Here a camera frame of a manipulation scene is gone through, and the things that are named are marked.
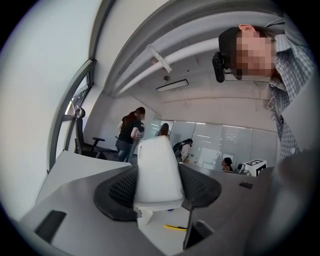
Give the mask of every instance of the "glass wall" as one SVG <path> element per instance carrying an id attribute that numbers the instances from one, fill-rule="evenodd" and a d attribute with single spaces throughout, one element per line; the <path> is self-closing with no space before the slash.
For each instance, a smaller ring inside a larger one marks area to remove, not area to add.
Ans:
<path id="1" fill-rule="evenodd" d="M 163 120 L 161 124 L 169 122 L 172 121 Z M 222 169 L 221 162 L 224 158 L 231 158 L 234 169 L 241 163 L 255 159 L 266 160 L 268 167 L 275 165 L 275 132 L 190 121 L 174 121 L 172 126 L 172 146 L 183 140 L 193 139 L 189 153 L 191 164 L 217 171 Z"/>

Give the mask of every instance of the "fluorescent light fixture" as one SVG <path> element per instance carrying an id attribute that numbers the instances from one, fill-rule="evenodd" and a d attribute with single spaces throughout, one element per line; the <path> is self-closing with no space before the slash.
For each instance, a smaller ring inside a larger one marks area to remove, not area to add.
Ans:
<path id="1" fill-rule="evenodd" d="M 231 126 L 231 125 L 224 125 L 224 126 L 226 126 L 226 127 L 234 127 L 234 128 L 246 129 L 246 128 L 244 128 L 244 127 L 239 127 L 239 126 Z"/>
<path id="2" fill-rule="evenodd" d="M 198 135 L 198 134 L 194 134 L 195 136 L 200 136 L 200 137 L 205 137 L 205 138 L 210 138 L 208 136 L 203 136 L 203 135 Z"/>
<path id="3" fill-rule="evenodd" d="M 158 87 L 156 89 L 156 91 L 158 93 L 162 93 L 162 92 L 165 92 L 165 91 L 169 91 L 169 90 L 172 90 L 172 89 L 176 89 L 176 88 L 184 87 L 184 86 L 188 86 L 188 85 L 189 85 L 188 80 L 187 79 L 183 79 L 183 80 L 180 80 L 180 81 L 172 82 L 172 83 L 166 84 L 164 86 Z"/>

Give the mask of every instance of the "curved ceiling beam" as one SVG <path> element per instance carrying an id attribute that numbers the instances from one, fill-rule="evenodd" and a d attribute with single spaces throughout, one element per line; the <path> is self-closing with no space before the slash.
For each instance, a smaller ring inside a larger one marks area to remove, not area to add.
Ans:
<path id="1" fill-rule="evenodd" d="M 205 16 L 186 24 L 183 24 L 167 34 L 164 34 L 152 43 L 152 47 L 161 52 L 176 45 L 183 40 L 200 35 L 202 33 L 227 29 L 238 26 L 239 24 L 253 24 L 264 26 L 269 22 L 278 19 L 275 14 L 256 12 L 256 11 L 233 11 Z M 144 49 L 142 53 L 129 65 L 120 78 L 114 84 L 112 92 L 115 92 L 136 70 L 153 57 L 149 49 Z"/>
<path id="2" fill-rule="evenodd" d="M 219 40 L 218 38 L 209 39 L 206 41 L 198 42 L 195 44 L 192 44 L 190 46 L 187 46 L 185 48 L 182 48 L 167 57 L 164 58 L 164 61 L 166 61 L 168 64 L 183 60 L 187 57 L 218 50 L 219 49 Z M 147 68 L 145 71 L 137 75 L 134 79 L 132 79 L 129 83 L 127 83 L 116 95 L 122 94 L 124 91 L 141 81 L 143 78 L 149 76 L 153 72 L 161 69 L 163 66 L 160 62 L 157 62 L 156 64 L 152 65 L 151 67 Z"/>

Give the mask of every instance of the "office chair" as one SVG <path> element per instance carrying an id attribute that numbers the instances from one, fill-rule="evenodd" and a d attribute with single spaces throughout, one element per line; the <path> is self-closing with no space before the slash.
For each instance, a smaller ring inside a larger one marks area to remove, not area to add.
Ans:
<path id="1" fill-rule="evenodd" d="M 83 155 L 86 157 L 90 158 L 99 158 L 103 160 L 107 160 L 104 154 L 101 154 L 102 152 L 108 152 L 110 151 L 109 149 L 97 147 L 97 144 L 99 141 L 104 142 L 105 140 L 103 138 L 98 138 L 98 137 L 93 137 L 92 139 L 94 140 L 94 143 L 90 149 L 84 150 L 84 145 L 85 145 L 85 140 L 84 140 L 84 133 L 83 133 L 83 118 L 86 115 L 85 110 L 77 106 L 77 110 L 75 113 L 76 119 L 75 119 L 75 135 L 76 138 L 74 139 L 75 142 L 75 148 L 74 148 L 74 153 Z"/>

